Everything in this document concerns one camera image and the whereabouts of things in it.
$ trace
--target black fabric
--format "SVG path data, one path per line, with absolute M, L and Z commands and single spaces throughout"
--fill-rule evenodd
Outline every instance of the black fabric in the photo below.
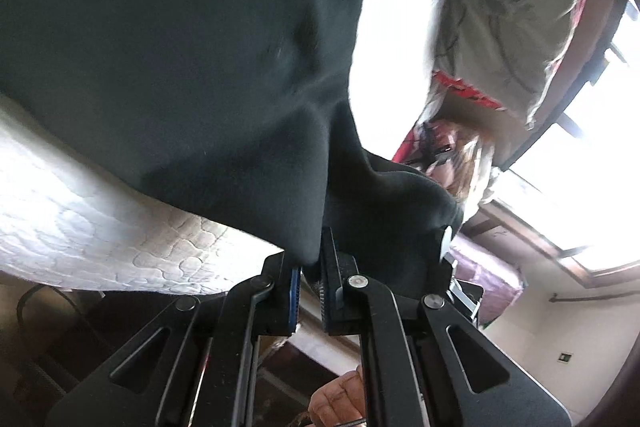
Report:
M 365 272 L 417 296 L 431 232 L 462 214 L 360 145 L 347 88 L 361 2 L 0 0 L 0 89 L 145 194 L 303 264 L 324 222 Z

